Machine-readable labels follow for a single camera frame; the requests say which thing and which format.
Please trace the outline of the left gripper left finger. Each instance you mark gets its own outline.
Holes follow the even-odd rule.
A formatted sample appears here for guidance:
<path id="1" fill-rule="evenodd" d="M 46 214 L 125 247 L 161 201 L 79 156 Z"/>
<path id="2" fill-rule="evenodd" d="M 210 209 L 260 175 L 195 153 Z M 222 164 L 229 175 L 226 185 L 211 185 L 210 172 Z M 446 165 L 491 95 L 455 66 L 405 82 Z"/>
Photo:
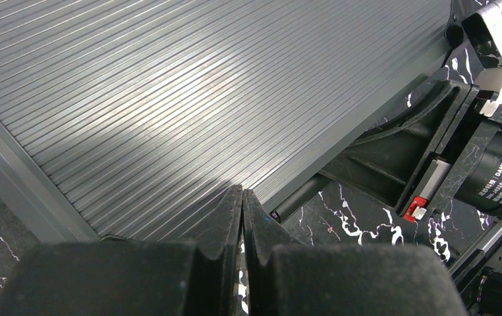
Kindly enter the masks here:
<path id="1" fill-rule="evenodd" d="M 242 187 L 166 242 L 44 244 L 20 263 L 0 315 L 234 315 Z"/>

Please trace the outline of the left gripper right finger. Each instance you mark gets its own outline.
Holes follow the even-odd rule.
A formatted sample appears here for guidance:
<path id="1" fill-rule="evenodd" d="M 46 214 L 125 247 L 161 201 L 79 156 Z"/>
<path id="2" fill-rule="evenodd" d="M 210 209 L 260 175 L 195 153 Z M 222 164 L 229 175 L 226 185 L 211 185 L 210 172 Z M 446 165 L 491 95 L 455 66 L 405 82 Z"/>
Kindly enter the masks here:
<path id="1" fill-rule="evenodd" d="M 251 315 L 466 315 L 449 272 L 424 246 L 307 246 L 242 194 Z"/>

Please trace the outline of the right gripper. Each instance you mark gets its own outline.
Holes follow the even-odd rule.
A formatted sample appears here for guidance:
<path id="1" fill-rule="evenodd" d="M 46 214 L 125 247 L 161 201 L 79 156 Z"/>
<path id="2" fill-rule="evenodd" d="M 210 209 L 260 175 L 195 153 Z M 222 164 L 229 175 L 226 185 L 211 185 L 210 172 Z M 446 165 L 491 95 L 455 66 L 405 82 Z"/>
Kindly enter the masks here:
<path id="1" fill-rule="evenodd" d="M 476 85 L 438 80 L 320 174 L 410 222 L 433 217 L 451 199 L 502 219 L 502 103 Z"/>

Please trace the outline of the black poker set case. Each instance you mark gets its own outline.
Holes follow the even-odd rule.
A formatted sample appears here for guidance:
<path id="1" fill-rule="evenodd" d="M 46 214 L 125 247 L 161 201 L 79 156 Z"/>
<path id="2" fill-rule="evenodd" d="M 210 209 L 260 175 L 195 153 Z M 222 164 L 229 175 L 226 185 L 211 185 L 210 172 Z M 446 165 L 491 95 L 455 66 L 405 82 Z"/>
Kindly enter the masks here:
<path id="1" fill-rule="evenodd" d="M 0 1 L 0 198 L 42 242 L 277 207 L 445 59 L 450 1 Z"/>

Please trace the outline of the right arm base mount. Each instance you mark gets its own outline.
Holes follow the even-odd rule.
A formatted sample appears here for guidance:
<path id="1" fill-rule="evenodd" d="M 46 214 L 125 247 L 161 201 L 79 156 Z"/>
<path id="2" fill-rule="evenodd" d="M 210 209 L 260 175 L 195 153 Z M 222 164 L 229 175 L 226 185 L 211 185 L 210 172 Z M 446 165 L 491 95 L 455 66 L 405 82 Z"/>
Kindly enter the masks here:
<path id="1" fill-rule="evenodd" d="M 496 220 L 449 268 L 469 315 L 502 315 L 502 220 Z"/>

